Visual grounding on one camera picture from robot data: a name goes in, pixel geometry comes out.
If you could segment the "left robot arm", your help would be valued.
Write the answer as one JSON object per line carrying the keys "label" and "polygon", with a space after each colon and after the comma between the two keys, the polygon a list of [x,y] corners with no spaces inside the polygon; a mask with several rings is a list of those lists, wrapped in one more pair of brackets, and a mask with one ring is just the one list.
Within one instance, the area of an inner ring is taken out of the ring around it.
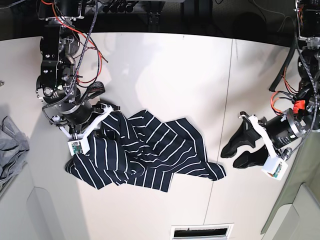
{"label": "left robot arm", "polygon": [[263,140],[260,149],[244,151],[234,160],[236,169],[263,166],[278,178],[298,150],[288,145],[300,139],[302,146],[311,132],[320,130],[320,2],[297,0],[295,12],[293,42],[269,87],[273,93],[270,106],[276,116],[267,120],[240,112],[242,123],[221,151],[221,158],[231,158],[239,147],[255,148],[256,141]]}

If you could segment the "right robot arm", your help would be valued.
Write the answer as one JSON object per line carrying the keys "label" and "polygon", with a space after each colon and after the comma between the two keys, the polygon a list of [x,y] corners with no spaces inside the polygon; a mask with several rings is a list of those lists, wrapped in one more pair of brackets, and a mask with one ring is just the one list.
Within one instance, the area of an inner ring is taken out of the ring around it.
{"label": "right robot arm", "polygon": [[[85,16],[86,0],[42,0],[38,17],[47,22],[40,40],[42,62],[36,81],[36,95],[44,104],[42,112],[49,123],[67,137],[71,156],[90,150],[88,137],[101,129],[101,122],[113,111],[107,102],[90,101],[105,93],[98,81],[103,54],[91,37],[99,2],[93,0],[93,20],[87,32],[74,26]],[[97,71],[92,80],[81,80],[79,74],[86,50],[97,53]]]}

